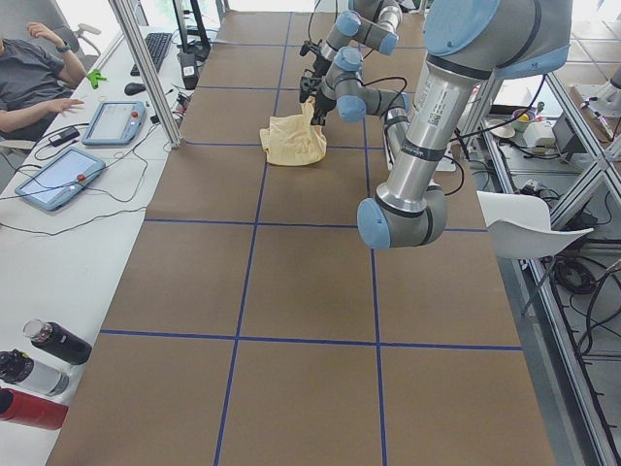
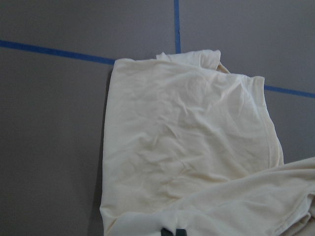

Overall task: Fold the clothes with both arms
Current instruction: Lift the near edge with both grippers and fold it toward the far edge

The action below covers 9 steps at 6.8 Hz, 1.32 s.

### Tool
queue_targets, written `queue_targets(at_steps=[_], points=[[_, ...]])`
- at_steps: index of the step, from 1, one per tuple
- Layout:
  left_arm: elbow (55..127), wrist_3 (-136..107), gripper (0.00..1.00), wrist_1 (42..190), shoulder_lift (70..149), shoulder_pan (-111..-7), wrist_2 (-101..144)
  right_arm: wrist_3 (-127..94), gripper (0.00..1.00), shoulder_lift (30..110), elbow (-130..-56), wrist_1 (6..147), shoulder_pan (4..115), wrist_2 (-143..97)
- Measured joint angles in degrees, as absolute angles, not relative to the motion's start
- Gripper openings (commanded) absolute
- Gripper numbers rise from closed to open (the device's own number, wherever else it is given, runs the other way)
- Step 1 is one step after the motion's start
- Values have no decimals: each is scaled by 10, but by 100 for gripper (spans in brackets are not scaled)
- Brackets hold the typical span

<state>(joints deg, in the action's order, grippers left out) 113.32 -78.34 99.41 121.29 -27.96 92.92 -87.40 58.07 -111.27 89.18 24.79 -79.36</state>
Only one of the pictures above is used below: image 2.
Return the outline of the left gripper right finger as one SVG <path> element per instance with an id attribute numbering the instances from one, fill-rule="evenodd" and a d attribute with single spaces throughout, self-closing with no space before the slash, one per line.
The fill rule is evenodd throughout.
<path id="1" fill-rule="evenodd" d="M 186 229 L 176 229 L 175 236 L 187 236 Z"/>

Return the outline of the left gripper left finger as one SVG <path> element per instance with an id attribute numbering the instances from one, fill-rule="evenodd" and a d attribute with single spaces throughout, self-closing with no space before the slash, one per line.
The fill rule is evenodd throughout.
<path id="1" fill-rule="evenodd" d="M 173 233 L 166 228 L 162 228 L 160 233 L 161 236 L 174 236 Z"/>

